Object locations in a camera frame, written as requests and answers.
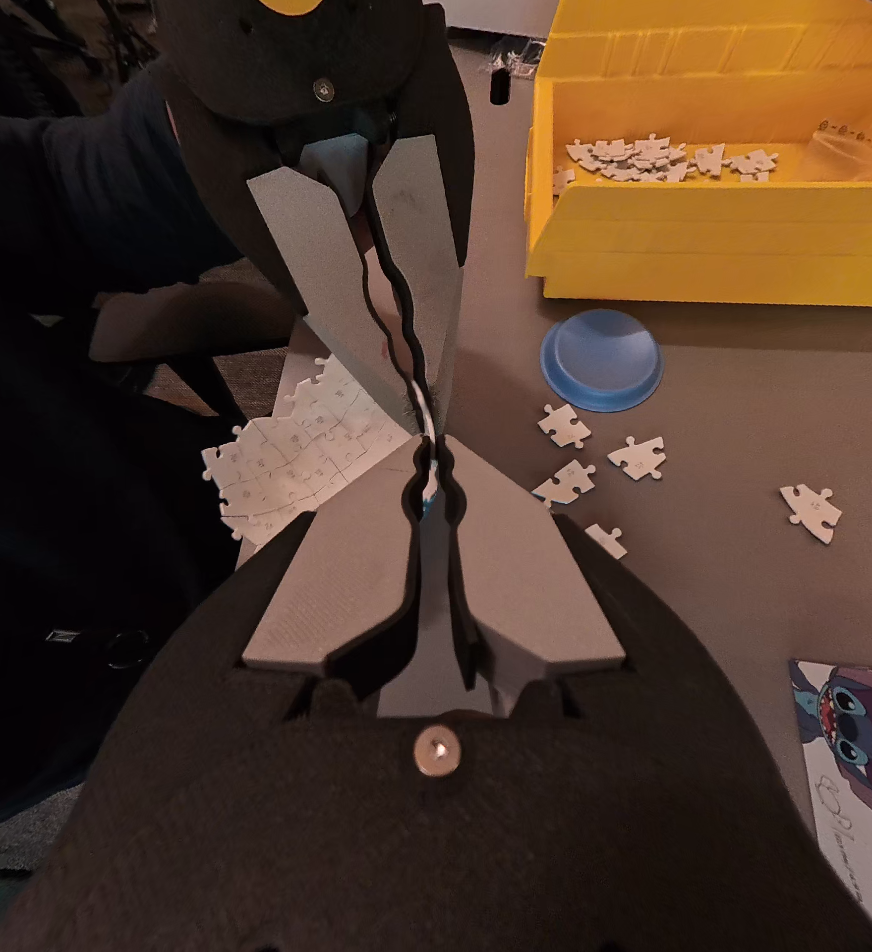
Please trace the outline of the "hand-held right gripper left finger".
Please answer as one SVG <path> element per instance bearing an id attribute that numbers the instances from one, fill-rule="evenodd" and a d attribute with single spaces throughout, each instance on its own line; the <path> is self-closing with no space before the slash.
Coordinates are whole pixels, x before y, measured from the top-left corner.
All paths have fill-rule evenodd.
<path id="1" fill-rule="evenodd" d="M 382 689 L 418 642 L 419 524 L 432 442 L 411 438 L 323 503 L 241 660 Z"/>

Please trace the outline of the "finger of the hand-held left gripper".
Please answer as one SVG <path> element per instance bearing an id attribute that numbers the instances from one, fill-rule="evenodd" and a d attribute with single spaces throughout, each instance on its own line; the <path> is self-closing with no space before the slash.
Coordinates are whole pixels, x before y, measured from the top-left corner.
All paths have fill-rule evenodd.
<path id="1" fill-rule="evenodd" d="M 395 141 L 370 184 L 378 256 L 399 304 L 412 379 L 435 421 L 449 409 L 463 297 L 433 134 Z"/>
<path id="2" fill-rule="evenodd" d="M 370 184 L 370 236 L 379 250 Z M 391 418 L 420 433 L 409 392 L 412 372 L 401 371 L 391 333 L 372 308 L 365 257 L 338 194 L 287 166 L 250 178 L 247 186 L 303 301 L 308 326 Z"/>

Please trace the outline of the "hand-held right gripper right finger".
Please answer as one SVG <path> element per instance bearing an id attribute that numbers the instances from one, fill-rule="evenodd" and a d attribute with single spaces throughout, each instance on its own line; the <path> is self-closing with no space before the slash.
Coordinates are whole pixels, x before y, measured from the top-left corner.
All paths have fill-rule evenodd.
<path id="1" fill-rule="evenodd" d="M 550 511 L 456 438 L 438 439 L 447 592 L 465 687 L 508 716 L 528 684 L 619 668 L 625 653 Z"/>

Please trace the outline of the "assembled white puzzle section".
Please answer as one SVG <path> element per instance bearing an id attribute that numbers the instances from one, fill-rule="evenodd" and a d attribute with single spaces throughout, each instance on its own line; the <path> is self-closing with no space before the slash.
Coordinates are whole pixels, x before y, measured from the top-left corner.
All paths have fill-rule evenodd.
<path id="1" fill-rule="evenodd" d="M 263 546 L 410 438 L 337 357 L 314 365 L 292 394 L 276 399 L 284 415 L 236 426 L 230 442 L 202 451 L 203 479 L 215 483 L 221 521 L 235 540 Z"/>

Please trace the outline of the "pile of white puzzle pieces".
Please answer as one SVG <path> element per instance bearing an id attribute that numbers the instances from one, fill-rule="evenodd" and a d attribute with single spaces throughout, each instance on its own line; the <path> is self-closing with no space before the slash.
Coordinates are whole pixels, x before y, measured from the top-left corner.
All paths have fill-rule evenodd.
<path id="1" fill-rule="evenodd" d="M 690 147 L 656 133 L 632 141 L 574 138 L 563 153 L 568 164 L 556 165 L 552 175 L 555 198 L 577 183 L 765 184 L 781 159 L 777 150 L 731 152 L 724 143 Z"/>

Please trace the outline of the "blue plastic dish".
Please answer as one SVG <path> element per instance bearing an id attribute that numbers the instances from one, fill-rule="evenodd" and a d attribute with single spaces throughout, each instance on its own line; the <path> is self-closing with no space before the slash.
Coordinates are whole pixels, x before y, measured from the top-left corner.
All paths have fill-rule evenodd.
<path id="1" fill-rule="evenodd" d="M 588 309 L 551 327 L 541 342 L 539 365 L 566 403 L 601 413 L 642 404 L 657 390 L 665 368 L 651 332 L 633 316 L 609 308 Z"/>

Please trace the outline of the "yellow plastic bin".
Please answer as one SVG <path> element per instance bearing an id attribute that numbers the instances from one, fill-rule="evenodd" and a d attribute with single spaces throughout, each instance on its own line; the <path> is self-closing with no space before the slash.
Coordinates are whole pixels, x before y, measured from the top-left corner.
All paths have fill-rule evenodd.
<path id="1" fill-rule="evenodd" d="M 535 79 L 526 274 L 547 297 L 872 306 L 872 181 L 800 175 L 872 136 L 872 2 L 561 2 Z M 780 152 L 765 184 L 572 184 L 574 138 Z"/>

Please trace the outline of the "clear plastic cup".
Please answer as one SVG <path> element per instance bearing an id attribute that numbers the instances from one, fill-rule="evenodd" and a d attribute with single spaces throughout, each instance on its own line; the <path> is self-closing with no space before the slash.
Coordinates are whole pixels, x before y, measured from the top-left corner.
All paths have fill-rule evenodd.
<path id="1" fill-rule="evenodd" d="M 800 175 L 816 182 L 872 181 L 872 136 L 854 125 L 823 119 L 806 146 Z"/>

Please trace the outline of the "cartoon print puzzle box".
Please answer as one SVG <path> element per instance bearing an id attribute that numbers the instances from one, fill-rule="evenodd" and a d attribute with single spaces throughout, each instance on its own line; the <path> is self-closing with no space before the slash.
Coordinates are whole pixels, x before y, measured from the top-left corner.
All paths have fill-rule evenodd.
<path id="1" fill-rule="evenodd" d="M 872 919 L 872 668 L 788 667 L 817 842 Z"/>

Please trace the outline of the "person's left forearm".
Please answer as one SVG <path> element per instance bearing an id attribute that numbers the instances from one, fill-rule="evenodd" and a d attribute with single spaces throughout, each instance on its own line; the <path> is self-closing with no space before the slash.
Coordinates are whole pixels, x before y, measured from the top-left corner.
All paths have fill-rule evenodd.
<path id="1" fill-rule="evenodd" d="M 0 294 L 22 309 L 192 284 L 241 257 L 186 170 L 152 68 L 98 116 L 0 114 Z"/>

